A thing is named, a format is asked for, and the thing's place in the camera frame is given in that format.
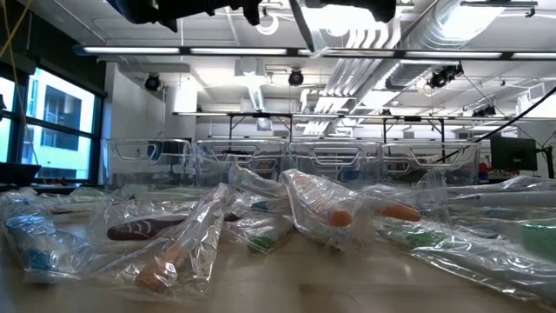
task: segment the table surface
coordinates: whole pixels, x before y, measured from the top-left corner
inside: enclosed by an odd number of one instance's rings
[[[5,238],[0,242],[0,311],[11,312],[546,312],[413,259],[379,240],[364,258],[290,234],[268,256],[221,240],[211,295],[183,306],[145,303],[83,282],[33,285]]]

